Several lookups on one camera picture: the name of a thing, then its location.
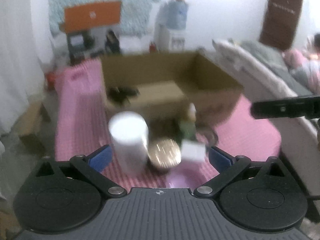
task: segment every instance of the green bottle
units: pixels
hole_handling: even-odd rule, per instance
[[[196,141],[196,107],[193,103],[179,120],[182,139]]]

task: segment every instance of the pink mat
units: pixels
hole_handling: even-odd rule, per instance
[[[100,68],[99,60],[90,60],[66,69],[57,78],[60,99],[55,141],[57,161],[69,160],[76,154],[88,155],[109,142],[101,100]],[[246,155],[253,161],[265,161],[269,156],[278,155],[281,136],[268,120],[254,120],[250,116],[250,105],[242,96],[230,119],[216,127],[218,147],[233,156]],[[200,172],[204,182],[218,174],[208,158]],[[165,175],[149,170],[137,178],[129,178],[121,172],[115,156],[102,174],[128,191],[131,187],[165,187]]]

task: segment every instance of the white cup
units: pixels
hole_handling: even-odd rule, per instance
[[[109,121],[111,142],[124,173],[136,176],[148,161],[148,126],[135,112],[121,112]]]

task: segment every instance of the orange box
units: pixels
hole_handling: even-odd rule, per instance
[[[64,9],[65,33],[120,23],[121,1],[95,2]]]

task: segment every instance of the gold lid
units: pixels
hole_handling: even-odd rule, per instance
[[[149,159],[156,168],[166,169],[181,162],[179,145],[172,139],[162,138],[149,144]]]

